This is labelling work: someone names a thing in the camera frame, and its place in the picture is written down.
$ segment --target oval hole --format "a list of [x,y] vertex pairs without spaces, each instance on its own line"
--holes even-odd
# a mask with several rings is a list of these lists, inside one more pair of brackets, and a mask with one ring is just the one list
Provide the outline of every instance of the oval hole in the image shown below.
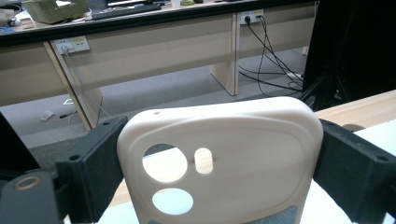
[[187,159],[177,147],[157,144],[143,157],[143,167],[149,176],[160,182],[179,180],[187,171]]
[[183,189],[162,189],[152,196],[154,206],[168,215],[182,215],[193,205],[191,195]]
[[195,159],[195,169],[200,174],[209,174],[213,170],[213,157],[212,152],[205,148],[201,147],[195,151],[194,154]]

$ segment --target floor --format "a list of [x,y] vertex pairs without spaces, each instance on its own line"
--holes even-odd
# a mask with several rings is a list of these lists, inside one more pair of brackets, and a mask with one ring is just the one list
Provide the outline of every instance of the floor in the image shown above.
[[[306,57],[302,49],[291,49],[276,54],[288,68],[296,73],[304,71]],[[262,56],[240,60],[240,71],[257,77]],[[279,73],[281,69],[264,57],[262,73]],[[260,80],[279,86],[301,88],[285,75],[260,75]],[[210,75],[209,68],[198,67],[190,70],[142,78],[117,85],[102,87],[103,100],[100,122],[116,116],[132,116],[143,110],[190,105],[229,103],[267,97],[289,95],[294,91],[259,84],[255,80],[239,76],[239,94],[231,96]],[[65,105],[68,95],[0,107],[22,141],[29,148],[44,146],[83,136],[87,133],[73,104]],[[45,111],[54,114],[48,120],[40,116]]]

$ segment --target desk leg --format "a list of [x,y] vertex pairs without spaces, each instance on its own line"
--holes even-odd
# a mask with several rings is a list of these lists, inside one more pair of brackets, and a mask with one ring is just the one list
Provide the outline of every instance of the desk leg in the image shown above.
[[53,41],[45,44],[49,56],[57,66],[59,75],[73,100],[76,110],[81,117],[87,131],[95,128],[99,120],[100,104],[102,103],[102,92],[100,88],[85,90],[78,74],[58,52]]
[[238,94],[238,50],[240,34],[240,16],[233,14],[232,38],[230,46],[230,61],[210,65],[210,74],[224,87],[231,95]]

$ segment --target keyboard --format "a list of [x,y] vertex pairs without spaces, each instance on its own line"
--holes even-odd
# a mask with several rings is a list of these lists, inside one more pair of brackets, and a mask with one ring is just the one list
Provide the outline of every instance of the keyboard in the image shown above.
[[93,21],[99,21],[99,20],[104,20],[104,19],[113,18],[113,17],[133,15],[133,14],[150,12],[150,11],[155,11],[155,10],[160,10],[160,9],[161,9],[161,7],[159,7],[158,5],[151,4],[151,5],[143,5],[141,7],[131,7],[131,8],[125,8],[125,9],[116,9],[116,10],[101,12],[101,13],[93,13],[93,14],[91,14],[91,16],[92,16]]

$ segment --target wooden desk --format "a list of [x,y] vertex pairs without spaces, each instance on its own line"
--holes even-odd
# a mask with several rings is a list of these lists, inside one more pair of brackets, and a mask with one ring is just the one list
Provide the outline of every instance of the wooden desk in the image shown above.
[[[320,119],[326,119],[338,125],[354,123],[366,128],[396,119],[396,91],[389,91],[361,99],[345,105],[335,106],[316,113]],[[167,152],[157,153],[159,160]],[[122,181],[110,206],[131,201],[125,181]]]
[[[165,6],[143,15],[37,25],[30,31],[0,35],[0,105],[68,93],[90,130],[98,120],[100,87],[210,64],[211,74],[235,95],[239,58],[262,52],[249,29],[239,25],[241,11],[257,8],[265,10],[274,50],[309,44],[315,14],[311,0],[221,4],[207,0],[179,10]],[[263,36],[260,24],[252,28]],[[86,36],[91,49],[70,54],[73,67],[53,40],[79,35]]]

